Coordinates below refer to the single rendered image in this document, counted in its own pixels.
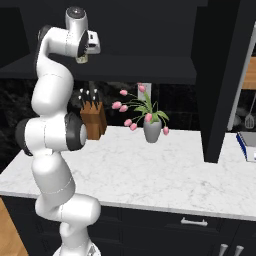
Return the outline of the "dark open cabinet door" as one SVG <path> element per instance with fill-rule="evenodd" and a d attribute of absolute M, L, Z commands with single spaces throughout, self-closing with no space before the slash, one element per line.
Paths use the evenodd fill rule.
<path fill-rule="evenodd" d="M 204 160 L 216 163 L 256 23 L 256 0 L 208 0 L 197 9 L 191 58 Z"/>

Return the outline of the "grey and blue box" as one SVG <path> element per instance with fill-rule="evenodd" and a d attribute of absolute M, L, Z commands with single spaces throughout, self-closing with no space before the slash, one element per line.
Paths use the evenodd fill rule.
<path fill-rule="evenodd" d="M 236 139 L 246 161 L 256 163 L 256 132 L 238 132 Z"/>

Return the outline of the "grey hanging spatula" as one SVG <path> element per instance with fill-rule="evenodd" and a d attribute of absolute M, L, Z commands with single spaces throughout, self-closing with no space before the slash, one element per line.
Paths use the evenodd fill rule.
<path fill-rule="evenodd" d="M 254 94 L 254 98 L 250 107 L 250 111 L 248 115 L 245 117 L 245 128 L 246 129 L 253 129 L 254 128 L 254 117 L 252 116 L 252 110 L 254 107 L 254 103 L 256 101 L 256 92 Z"/>

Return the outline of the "grey vase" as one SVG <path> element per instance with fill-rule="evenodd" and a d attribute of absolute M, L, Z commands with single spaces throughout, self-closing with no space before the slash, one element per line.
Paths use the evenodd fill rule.
<path fill-rule="evenodd" d="M 162 129 L 162 122 L 144 122 L 143 124 L 143 130 L 144 130 L 144 135 L 145 139 L 148 143 L 155 143 L 160 135 Z"/>

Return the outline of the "dark lower cupboard run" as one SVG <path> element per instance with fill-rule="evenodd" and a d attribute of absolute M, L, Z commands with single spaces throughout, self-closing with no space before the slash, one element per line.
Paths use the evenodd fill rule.
<path fill-rule="evenodd" d="M 61 245 L 59 223 L 35 213 L 30 198 L 5 196 L 4 204 L 29 256 L 53 256 Z M 104 206 L 98 221 L 88 228 L 102 256 L 218 256 L 220 245 L 227 244 L 224 256 L 256 256 L 256 221 L 219 218 L 217 234 L 195 230 L 155 229 L 129 226 L 122 222 L 122 209 Z"/>

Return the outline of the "dark drawer front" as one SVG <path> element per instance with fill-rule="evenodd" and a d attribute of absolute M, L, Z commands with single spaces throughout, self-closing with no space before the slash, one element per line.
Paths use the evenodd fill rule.
<path fill-rule="evenodd" d="M 222 225 L 222 221 L 216 217 L 178 214 L 169 212 L 139 210 L 139 209 L 122 209 L 122 222 L 129 226 L 147 227 L 155 229 L 178 229 L 178 230 L 195 230 L 199 232 L 209 232 L 217 234 Z M 207 227 L 195 225 L 182 225 L 181 219 L 208 222 Z"/>

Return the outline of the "wooden knife block with knives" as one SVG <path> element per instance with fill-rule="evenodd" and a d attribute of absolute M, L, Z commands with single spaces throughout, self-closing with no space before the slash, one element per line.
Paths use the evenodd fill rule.
<path fill-rule="evenodd" d="M 91 94 L 89 90 L 81 88 L 78 99 L 81 104 L 80 116 L 87 129 L 87 138 L 99 140 L 105 134 L 107 121 L 98 90 L 95 89 L 94 94 Z"/>

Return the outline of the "dark upper cabinet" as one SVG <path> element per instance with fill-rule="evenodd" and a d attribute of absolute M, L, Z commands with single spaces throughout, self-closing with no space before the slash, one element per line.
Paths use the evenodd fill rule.
<path fill-rule="evenodd" d="M 0 0 L 21 13 L 30 53 L 0 69 L 1 78 L 33 78 L 37 33 L 45 25 L 63 28 L 65 11 L 83 8 L 98 33 L 101 52 L 88 62 L 52 54 L 81 81 L 193 84 L 191 59 L 194 0 Z"/>

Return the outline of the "pink tulips with green leaves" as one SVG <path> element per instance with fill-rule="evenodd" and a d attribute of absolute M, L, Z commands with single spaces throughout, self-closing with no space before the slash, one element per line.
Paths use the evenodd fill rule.
<path fill-rule="evenodd" d="M 122 89 L 120 91 L 120 94 L 122 96 L 132 96 L 132 99 L 124 103 L 120 101 L 115 101 L 112 103 L 112 108 L 114 110 L 118 110 L 119 112 L 124 113 L 130 107 L 133 107 L 135 112 L 141 113 L 140 116 L 135 117 L 136 122 L 134 122 L 133 119 L 125 120 L 124 126 L 129 127 L 131 131 L 134 131 L 137 128 L 137 124 L 141 119 L 144 119 L 144 121 L 150 125 L 153 125 L 157 121 L 163 121 L 164 128 L 162 129 L 162 131 L 165 135 L 168 135 L 169 128 L 166 121 L 169 119 L 169 117 L 163 111 L 158 109 L 158 102 L 155 102 L 154 104 L 151 103 L 149 95 L 146 92 L 146 87 L 143 83 L 138 83 L 138 89 L 145 97 L 144 100 L 141 100 L 137 96 L 129 93 L 127 90 Z"/>

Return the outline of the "white wall socket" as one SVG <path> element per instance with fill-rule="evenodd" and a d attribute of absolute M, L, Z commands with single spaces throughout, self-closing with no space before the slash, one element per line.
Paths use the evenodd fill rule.
<path fill-rule="evenodd" d="M 147 92 L 147 95 L 148 95 L 149 99 L 151 100 L 151 86 L 152 86 L 152 84 L 151 83 L 137 83 L 137 85 L 138 85 L 138 90 L 137 90 L 138 99 L 142 100 L 142 101 L 146 101 L 144 93 L 141 92 L 140 89 L 139 89 L 140 86 L 143 86 L 145 88 L 145 91 Z"/>

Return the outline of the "wooden shelf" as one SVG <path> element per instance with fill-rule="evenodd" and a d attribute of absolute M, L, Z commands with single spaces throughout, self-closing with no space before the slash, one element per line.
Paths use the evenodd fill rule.
<path fill-rule="evenodd" d="M 251 57 L 246 68 L 243 90 L 256 90 L 256 57 Z"/>

